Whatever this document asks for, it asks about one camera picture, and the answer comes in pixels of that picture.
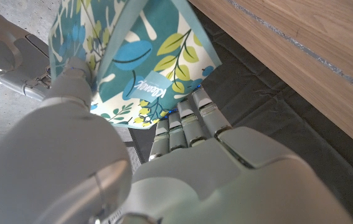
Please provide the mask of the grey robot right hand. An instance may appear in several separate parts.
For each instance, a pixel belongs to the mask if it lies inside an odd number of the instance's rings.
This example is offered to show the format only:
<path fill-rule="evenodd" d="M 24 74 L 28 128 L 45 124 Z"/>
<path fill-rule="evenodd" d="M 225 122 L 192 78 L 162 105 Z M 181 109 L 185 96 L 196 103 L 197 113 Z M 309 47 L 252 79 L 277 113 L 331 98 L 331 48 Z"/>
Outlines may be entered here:
<path fill-rule="evenodd" d="M 48 45 L 1 15 L 0 85 L 38 101 L 51 87 Z"/>

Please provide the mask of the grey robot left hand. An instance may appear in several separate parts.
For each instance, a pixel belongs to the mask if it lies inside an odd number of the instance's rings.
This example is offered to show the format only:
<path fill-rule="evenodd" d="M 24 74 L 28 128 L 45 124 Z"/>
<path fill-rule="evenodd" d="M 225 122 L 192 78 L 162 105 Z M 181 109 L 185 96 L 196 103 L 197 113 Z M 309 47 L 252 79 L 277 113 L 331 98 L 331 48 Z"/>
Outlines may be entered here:
<path fill-rule="evenodd" d="M 117 132 L 91 114 L 72 58 L 40 106 L 0 142 L 0 223 L 352 223 L 299 156 L 248 128 L 133 170 Z"/>

